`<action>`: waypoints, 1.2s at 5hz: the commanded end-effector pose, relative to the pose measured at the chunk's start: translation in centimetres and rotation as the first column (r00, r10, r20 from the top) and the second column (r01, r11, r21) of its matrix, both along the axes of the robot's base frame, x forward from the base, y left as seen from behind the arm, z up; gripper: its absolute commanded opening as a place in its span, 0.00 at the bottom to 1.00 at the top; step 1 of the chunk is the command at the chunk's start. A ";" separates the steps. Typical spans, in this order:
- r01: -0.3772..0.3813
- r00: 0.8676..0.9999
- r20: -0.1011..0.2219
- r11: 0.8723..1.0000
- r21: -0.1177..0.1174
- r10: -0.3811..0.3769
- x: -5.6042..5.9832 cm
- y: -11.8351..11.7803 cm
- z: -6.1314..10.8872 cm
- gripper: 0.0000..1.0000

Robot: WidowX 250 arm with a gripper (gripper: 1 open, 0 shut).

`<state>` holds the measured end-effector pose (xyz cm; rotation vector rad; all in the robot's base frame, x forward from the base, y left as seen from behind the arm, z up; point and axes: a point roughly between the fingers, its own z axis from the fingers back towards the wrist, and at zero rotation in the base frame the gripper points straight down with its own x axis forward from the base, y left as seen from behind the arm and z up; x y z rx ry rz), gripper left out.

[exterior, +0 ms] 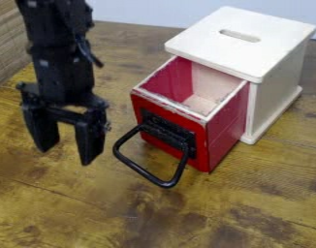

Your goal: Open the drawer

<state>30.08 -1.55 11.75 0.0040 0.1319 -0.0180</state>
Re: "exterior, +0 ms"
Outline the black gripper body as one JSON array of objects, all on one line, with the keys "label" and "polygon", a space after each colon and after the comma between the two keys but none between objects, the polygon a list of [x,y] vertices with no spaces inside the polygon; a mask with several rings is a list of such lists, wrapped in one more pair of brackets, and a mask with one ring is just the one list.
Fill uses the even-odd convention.
[{"label": "black gripper body", "polygon": [[18,84],[24,123],[103,125],[107,102],[94,93],[94,65],[102,63],[77,45],[32,46],[28,53],[36,81]]}]

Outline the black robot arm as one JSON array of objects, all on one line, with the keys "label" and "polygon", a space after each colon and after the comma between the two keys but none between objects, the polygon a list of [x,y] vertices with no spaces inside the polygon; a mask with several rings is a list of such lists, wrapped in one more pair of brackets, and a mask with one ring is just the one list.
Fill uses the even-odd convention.
[{"label": "black robot arm", "polygon": [[93,8],[86,0],[16,0],[16,4],[38,79],[18,84],[26,126],[46,152],[59,143],[59,124],[73,125],[87,166],[103,151],[109,108],[94,94],[94,68],[103,63],[86,38],[94,27]]}]

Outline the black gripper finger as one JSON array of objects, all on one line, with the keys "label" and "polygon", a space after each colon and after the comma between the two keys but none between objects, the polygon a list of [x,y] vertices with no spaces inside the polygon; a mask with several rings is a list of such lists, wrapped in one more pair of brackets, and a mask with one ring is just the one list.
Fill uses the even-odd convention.
[{"label": "black gripper finger", "polygon": [[23,105],[24,123],[42,152],[47,152],[59,142],[59,125],[45,108]]},{"label": "black gripper finger", "polygon": [[75,124],[75,139],[83,166],[89,166],[103,151],[107,127],[106,112],[102,109],[90,109]]}]

